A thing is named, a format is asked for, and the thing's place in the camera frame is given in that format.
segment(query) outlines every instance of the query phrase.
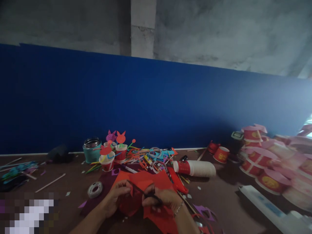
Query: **red rabbit cutout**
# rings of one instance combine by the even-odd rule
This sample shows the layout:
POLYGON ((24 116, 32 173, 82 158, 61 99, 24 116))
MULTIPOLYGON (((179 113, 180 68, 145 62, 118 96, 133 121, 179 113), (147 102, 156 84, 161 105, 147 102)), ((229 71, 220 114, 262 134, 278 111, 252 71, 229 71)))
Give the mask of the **red rabbit cutout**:
POLYGON ((124 131, 122 134, 120 134, 120 133, 117 131, 117 138, 116 138, 116 140, 117 140, 117 142, 118 142, 119 144, 123 144, 123 143, 126 141, 126 137, 124 136, 125 133, 126 133, 126 131, 124 131))
POLYGON ((112 141, 109 140, 107 142, 107 147, 105 147, 104 145, 101 145, 100 155, 108 155, 112 151, 111 143, 112 143, 112 141))

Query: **tape roll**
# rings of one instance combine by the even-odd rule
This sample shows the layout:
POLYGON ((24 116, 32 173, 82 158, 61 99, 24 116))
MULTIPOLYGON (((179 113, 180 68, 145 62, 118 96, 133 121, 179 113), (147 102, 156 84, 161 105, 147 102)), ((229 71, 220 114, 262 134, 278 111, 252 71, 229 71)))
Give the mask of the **tape roll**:
POLYGON ((89 189, 88 189, 88 196, 89 198, 96 198, 98 195, 100 195, 100 193, 103 190, 103 186, 102 183, 97 181, 93 184, 90 185, 89 189))

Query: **pink rabbit cutout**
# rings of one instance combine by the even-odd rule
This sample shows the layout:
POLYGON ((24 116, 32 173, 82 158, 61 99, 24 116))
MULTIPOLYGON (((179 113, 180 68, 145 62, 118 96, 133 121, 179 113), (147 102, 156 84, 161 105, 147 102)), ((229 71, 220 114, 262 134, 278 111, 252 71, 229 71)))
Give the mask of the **pink rabbit cutout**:
POLYGON ((106 141, 115 141, 116 140, 116 135, 115 135, 116 131, 114 131, 113 133, 111 133, 110 130, 108 130, 108 135, 106 136, 106 141))

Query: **yellow logo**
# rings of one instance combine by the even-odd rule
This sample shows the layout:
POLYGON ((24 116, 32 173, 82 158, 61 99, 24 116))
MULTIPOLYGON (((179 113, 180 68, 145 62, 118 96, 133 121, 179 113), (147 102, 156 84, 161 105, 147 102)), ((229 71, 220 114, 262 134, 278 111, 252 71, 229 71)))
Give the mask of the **yellow logo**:
POLYGON ((227 159, 227 156, 224 155, 224 154, 219 154, 219 159, 220 159, 220 160, 226 160, 226 159, 227 159))
POLYGON ((273 180, 272 178, 268 177, 268 176, 264 176, 262 178, 262 182, 268 186, 269 188, 278 188, 279 187, 279 183, 275 180, 273 180))
POLYGON ((260 137, 260 135, 259 135, 259 132, 258 132, 258 131, 253 132, 251 135, 252 135, 254 138, 259 138, 259 137, 260 137))

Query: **purple paper cutout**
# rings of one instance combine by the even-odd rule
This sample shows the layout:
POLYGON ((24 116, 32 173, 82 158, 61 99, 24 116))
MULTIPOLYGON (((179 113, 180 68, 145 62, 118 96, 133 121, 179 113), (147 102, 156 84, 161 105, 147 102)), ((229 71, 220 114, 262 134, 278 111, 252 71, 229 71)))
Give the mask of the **purple paper cutout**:
POLYGON ((116 175, 118 175, 118 174, 119 174, 119 172, 120 172, 120 168, 113 169, 113 170, 111 171, 111 175, 112 175, 112 176, 116 176, 116 175))
POLYGON ((198 210, 198 212, 199 212, 202 216, 204 216, 207 220, 215 222, 215 219, 214 219, 213 216, 212 216, 212 214, 213 214, 213 215, 216 217, 216 215, 215 215, 214 212, 212 212, 211 210, 209 210, 207 207, 196 206, 196 205, 194 205, 194 204, 193 204, 193 206, 194 206, 195 209, 198 210), (207 218, 205 215, 203 215, 203 213, 202 213, 203 211, 208 211, 208 213, 209 213, 209 218, 207 218))
POLYGON ((85 206, 85 204, 87 203, 87 201, 85 201, 84 203, 82 203, 80 206, 78 206, 78 208, 83 208, 85 206))

